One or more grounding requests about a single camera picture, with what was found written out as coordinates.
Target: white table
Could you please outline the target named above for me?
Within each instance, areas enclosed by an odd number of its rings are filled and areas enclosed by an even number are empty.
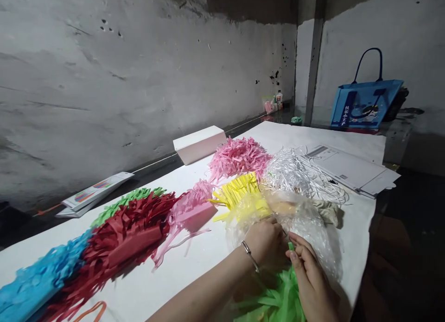
[[[357,133],[346,133],[297,127],[263,122],[239,136],[253,137],[270,154],[282,147],[299,147],[319,142],[339,150],[362,157],[375,163],[382,163],[385,137]],[[182,166],[175,171],[147,184],[147,188],[162,186],[177,195],[193,187],[200,178],[208,178],[208,156],[194,164]],[[355,305],[369,247],[369,226],[375,211],[375,200],[348,191],[349,205],[343,206],[345,214],[343,227],[338,230],[332,226],[329,231],[336,232],[340,238],[343,277],[340,281],[342,297],[340,314],[342,320],[350,319]],[[114,204],[119,198],[109,202]],[[39,257],[44,256],[52,247],[65,244],[90,227],[91,222],[103,211],[103,206],[89,211],[81,219],[72,219],[46,232],[28,238],[0,252],[0,287],[12,282],[19,268],[27,267]],[[218,207],[218,213],[226,212]],[[187,244],[172,249],[165,255],[160,268],[152,273],[153,262],[148,259],[132,270],[125,278],[115,282],[108,281],[105,288],[97,293],[79,313],[91,308],[99,300],[107,302],[109,310],[104,321],[144,322],[151,314],[181,289],[215,266],[229,254],[224,224],[209,221],[204,228],[211,232],[192,239],[189,252],[184,253]]]

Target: blue fringed paper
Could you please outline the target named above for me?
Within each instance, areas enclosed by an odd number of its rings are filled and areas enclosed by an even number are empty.
[[[17,271],[16,279],[0,289],[0,322],[25,322],[83,265],[82,252],[92,230],[52,248],[33,265]]]

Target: cardboard box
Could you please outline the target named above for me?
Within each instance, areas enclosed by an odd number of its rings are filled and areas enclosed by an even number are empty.
[[[201,131],[173,140],[175,151],[185,165],[198,161],[227,143],[224,130],[210,126]]]

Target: fingernail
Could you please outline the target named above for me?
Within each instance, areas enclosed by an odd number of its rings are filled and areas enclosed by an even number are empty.
[[[296,259],[297,259],[296,252],[291,251],[291,260],[296,260]]]

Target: bottle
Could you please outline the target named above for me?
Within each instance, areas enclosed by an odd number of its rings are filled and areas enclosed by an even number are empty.
[[[281,93],[281,90],[278,91],[275,98],[277,99],[278,110],[281,110],[283,108],[283,94]]]

